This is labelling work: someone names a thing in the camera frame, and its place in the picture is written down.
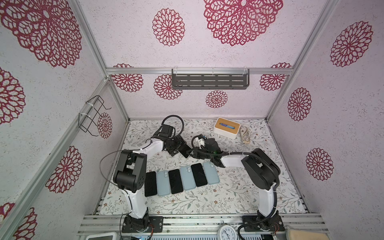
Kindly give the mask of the black bare phone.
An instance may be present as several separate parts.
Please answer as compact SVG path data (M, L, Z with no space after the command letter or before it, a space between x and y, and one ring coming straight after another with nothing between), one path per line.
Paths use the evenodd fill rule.
M145 179L145 197L152 197L158 194L157 188L157 173L148 172L146 173Z
M191 165L196 187L202 187L208 184L202 164Z

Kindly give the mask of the purple bare phone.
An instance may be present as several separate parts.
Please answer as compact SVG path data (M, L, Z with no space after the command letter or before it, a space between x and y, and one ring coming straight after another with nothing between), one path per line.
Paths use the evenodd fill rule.
M179 169L169 171L169 181L171 187L171 194L178 194L184 191L181 173Z

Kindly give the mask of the light blue phone case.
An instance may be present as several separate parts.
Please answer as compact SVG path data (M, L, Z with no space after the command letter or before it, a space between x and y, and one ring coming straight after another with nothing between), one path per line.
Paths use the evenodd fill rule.
M163 197L171 194L171 185L168 171L157 172L157 191L158 196Z

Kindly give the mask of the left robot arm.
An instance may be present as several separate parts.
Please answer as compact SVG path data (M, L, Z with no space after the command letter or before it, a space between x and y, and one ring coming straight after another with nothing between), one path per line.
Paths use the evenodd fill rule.
M152 226L143 189L147 175L147 160L162 151L167 151L171 156L180 153L188 158L188 151L191 148L181 136L184 126L180 116L167 116L143 146L134 150L118 151L119 159L113 180L109 183L121 190L131 206L124 219L122 230L145 232Z

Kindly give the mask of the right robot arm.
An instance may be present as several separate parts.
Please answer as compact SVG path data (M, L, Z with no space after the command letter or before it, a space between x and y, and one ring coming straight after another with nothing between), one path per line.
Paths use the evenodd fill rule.
M256 229L277 231L279 212L277 210L277 188L280 186L278 165L259 148L251 152L223 152L217 141L198 135L191 140L190 156L209 159L219 168L244 169L252 183L259 189L259 207L254 222L243 223L238 230Z

